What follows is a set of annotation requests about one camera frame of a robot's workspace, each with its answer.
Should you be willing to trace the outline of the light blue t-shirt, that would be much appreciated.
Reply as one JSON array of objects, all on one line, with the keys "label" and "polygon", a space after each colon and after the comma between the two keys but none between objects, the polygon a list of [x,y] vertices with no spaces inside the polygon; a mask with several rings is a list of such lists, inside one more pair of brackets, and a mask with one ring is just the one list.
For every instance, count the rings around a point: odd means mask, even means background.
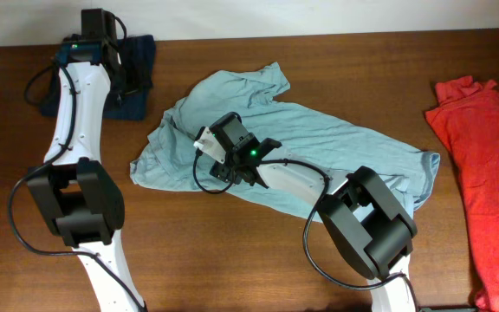
[{"label": "light blue t-shirt", "polygon": [[246,201],[307,218],[311,206],[286,192],[246,183],[228,186],[212,177],[214,161],[195,157],[193,142],[203,126],[236,112],[259,140],[278,140],[291,152],[334,170],[373,169],[408,213],[430,197],[440,156],[422,152],[372,129],[275,97],[290,84],[276,62],[255,72],[218,71],[164,112],[148,144],[130,164],[134,184],[170,192],[227,189]]}]

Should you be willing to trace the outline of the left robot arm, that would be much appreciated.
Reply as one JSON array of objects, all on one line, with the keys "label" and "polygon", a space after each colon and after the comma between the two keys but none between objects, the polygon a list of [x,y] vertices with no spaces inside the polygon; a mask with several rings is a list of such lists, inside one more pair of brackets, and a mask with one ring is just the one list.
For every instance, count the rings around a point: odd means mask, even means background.
[{"label": "left robot arm", "polygon": [[122,21],[104,9],[81,12],[81,34],[55,56],[60,83],[55,131],[41,166],[26,183],[49,231],[62,239],[65,257],[78,257],[100,309],[145,311],[121,242],[125,205],[101,164],[104,109],[126,91],[116,29]]}]

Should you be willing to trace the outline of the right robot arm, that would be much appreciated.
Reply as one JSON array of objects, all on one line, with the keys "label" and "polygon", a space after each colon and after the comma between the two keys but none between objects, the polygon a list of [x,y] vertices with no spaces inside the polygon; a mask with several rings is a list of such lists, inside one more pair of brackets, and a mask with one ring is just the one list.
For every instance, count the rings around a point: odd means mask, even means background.
[{"label": "right robot arm", "polygon": [[304,253],[310,253],[309,230],[318,217],[344,261],[366,279],[363,289],[370,292],[374,311],[419,309],[409,277],[418,228],[373,169],[316,165],[277,140],[259,140],[235,112],[201,128],[194,146],[214,159],[210,174],[217,179],[284,191],[310,204]]}]

